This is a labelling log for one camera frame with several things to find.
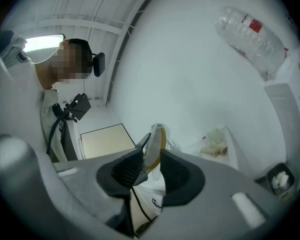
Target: black hair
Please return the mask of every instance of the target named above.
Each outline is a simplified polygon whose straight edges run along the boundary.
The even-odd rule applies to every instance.
[[[69,39],[69,44],[76,45],[81,50],[81,68],[85,77],[92,72],[92,52],[88,41],[78,38]]]

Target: plastic bottle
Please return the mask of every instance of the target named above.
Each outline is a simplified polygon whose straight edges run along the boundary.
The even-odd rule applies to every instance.
[[[273,79],[285,60],[286,50],[275,33],[252,15],[223,7],[215,22],[218,35],[244,54],[267,79]]]

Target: fluorescent light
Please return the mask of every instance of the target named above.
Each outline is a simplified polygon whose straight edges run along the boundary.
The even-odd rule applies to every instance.
[[[28,38],[23,50],[25,52],[31,52],[46,48],[59,47],[60,42],[62,42],[63,40],[64,36],[62,34],[52,34]]]

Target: beige board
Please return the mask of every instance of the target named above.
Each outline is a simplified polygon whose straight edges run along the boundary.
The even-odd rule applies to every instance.
[[[81,135],[81,140],[86,159],[101,157],[135,147],[122,124],[84,133]]]

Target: transparent bottle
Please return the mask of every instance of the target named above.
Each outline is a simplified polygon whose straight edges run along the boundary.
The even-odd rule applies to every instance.
[[[252,15],[223,7],[215,22],[218,35],[245,55],[266,79],[273,79],[285,60],[286,50],[275,33]]]

